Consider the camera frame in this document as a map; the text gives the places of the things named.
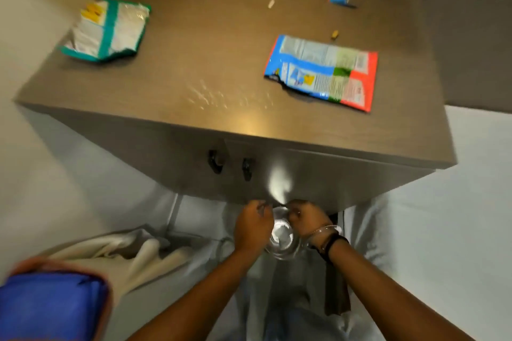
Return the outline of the clear glass bowl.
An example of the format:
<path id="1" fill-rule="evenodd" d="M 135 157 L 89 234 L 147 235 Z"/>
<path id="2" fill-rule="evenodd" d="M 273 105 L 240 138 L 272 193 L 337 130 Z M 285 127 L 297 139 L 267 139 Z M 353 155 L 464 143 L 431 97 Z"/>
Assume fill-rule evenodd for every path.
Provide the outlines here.
<path id="1" fill-rule="evenodd" d="M 285 206 L 272 209 L 274 226 L 265 252 L 277 260 L 290 261 L 304 250 L 304 243 L 289 220 L 289 210 Z"/>

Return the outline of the blue and red packet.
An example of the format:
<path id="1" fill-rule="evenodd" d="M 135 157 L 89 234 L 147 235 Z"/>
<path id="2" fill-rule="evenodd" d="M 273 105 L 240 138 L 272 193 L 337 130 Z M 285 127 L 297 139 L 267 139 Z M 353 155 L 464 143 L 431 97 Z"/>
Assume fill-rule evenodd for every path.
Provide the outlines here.
<path id="1" fill-rule="evenodd" d="M 378 58 L 377 52 L 279 35 L 264 77 L 311 98 L 369 113 Z"/>

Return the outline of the person's left hand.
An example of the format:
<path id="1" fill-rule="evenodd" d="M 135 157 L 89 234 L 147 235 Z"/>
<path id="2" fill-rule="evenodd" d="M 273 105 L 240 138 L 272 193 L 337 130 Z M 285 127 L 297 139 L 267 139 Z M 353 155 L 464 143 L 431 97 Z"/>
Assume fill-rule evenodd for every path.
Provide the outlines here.
<path id="1" fill-rule="evenodd" d="M 235 223 L 235 251 L 254 255 L 261 254 L 269 242 L 273 226 L 273 215 L 261 217 L 247 203 Z"/>

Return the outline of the white and teal packet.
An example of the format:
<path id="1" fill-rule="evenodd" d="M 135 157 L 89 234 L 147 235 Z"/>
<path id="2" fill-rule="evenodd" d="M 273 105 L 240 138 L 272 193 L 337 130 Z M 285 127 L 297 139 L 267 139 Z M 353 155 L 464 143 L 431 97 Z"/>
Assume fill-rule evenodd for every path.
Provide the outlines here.
<path id="1" fill-rule="evenodd" d="M 96 0 L 80 11 L 61 52 L 73 59 L 101 63 L 138 53 L 151 14 L 143 3 Z"/>

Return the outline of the brown wooden cabinet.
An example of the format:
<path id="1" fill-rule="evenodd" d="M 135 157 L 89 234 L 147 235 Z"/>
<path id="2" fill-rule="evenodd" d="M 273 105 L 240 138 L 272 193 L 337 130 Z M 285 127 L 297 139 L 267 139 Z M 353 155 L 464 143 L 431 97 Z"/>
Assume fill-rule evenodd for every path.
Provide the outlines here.
<path id="1" fill-rule="evenodd" d="M 457 163 L 421 0 L 126 1 L 153 10 L 138 55 L 98 65 L 55 49 L 16 101 L 176 193 L 334 212 Z M 266 79 L 279 34 L 376 51 L 371 111 Z"/>

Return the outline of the black wrist band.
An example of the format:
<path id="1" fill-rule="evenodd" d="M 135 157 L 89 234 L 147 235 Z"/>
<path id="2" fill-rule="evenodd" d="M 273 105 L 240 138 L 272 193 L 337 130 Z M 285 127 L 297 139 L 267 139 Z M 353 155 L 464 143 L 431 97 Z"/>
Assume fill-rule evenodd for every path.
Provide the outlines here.
<path id="1" fill-rule="evenodd" d="M 336 233 L 336 234 L 329 235 L 329 237 L 324 242 L 324 244 L 322 244 L 319 249 L 317 248 L 318 254 L 322 257 L 322 259 L 326 263 L 328 263 L 330 265 L 333 265 L 333 262 L 330 259 L 329 253 L 330 253 L 332 246 L 337 241 L 344 241 L 344 242 L 350 244 L 350 242 L 347 240 L 346 237 L 344 237 L 343 235 L 341 235 L 339 233 Z"/>

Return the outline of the silver bangle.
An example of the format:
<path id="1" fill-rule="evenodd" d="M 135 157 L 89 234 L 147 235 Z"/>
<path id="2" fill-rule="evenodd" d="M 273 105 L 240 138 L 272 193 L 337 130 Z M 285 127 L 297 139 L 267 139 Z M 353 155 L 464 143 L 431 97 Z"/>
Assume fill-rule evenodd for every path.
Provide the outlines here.
<path id="1" fill-rule="evenodd" d="M 319 239 L 322 239 L 322 238 L 327 238 L 327 234 L 339 234 L 340 236 L 343 236 L 344 232 L 343 232 L 343 228 L 340 227 L 339 225 L 335 225 L 335 224 L 330 224 L 330 225 L 326 225 L 326 226 L 323 226 L 321 228 L 317 228 L 316 230 L 314 230 L 311 234 L 309 234 L 305 239 L 304 239 L 304 246 L 306 247 L 315 247 L 315 243 L 317 241 L 319 241 Z"/>

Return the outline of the person's right forearm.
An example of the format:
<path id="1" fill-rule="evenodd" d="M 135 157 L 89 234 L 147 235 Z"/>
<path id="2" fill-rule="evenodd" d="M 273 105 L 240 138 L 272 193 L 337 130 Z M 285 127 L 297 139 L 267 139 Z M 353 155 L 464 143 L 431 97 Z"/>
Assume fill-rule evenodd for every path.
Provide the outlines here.
<path id="1" fill-rule="evenodd" d="M 386 341 L 475 341 L 348 243 L 335 242 L 329 255 Z"/>

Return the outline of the blue bag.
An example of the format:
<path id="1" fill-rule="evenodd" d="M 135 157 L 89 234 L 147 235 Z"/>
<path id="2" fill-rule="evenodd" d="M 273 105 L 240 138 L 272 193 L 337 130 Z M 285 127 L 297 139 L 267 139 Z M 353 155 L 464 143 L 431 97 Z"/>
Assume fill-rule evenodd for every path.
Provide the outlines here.
<path id="1" fill-rule="evenodd" d="M 113 298 L 99 272 L 45 257 L 24 260 L 0 285 L 0 341 L 101 341 Z"/>

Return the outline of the person's left forearm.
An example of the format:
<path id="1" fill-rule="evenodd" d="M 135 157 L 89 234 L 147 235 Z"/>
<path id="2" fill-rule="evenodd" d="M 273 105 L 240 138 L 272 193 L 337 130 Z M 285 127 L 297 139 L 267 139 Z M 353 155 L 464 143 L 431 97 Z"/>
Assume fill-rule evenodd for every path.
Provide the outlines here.
<path id="1" fill-rule="evenodd" d="M 266 242 L 237 244 L 208 276 L 126 341 L 205 341 Z"/>

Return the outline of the cream cloth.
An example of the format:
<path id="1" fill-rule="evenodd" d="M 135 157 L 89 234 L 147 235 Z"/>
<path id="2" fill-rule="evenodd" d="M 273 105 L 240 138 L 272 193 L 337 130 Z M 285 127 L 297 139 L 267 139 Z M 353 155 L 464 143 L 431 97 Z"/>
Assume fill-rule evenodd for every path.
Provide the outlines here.
<path id="1" fill-rule="evenodd" d="M 172 249 L 170 241 L 145 228 L 62 244 L 42 253 L 106 277 L 114 305 L 131 291 L 188 264 L 194 254 L 188 246 Z"/>

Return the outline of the person's right hand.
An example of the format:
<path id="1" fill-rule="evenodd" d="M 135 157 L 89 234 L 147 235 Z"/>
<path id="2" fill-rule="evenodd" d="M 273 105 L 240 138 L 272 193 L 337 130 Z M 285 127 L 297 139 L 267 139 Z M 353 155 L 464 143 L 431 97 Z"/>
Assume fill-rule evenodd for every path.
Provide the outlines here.
<path id="1" fill-rule="evenodd" d="M 288 220 L 302 240 L 309 238 L 318 229 L 332 224 L 328 215 L 310 201 L 292 200 L 286 207 L 289 211 Z"/>

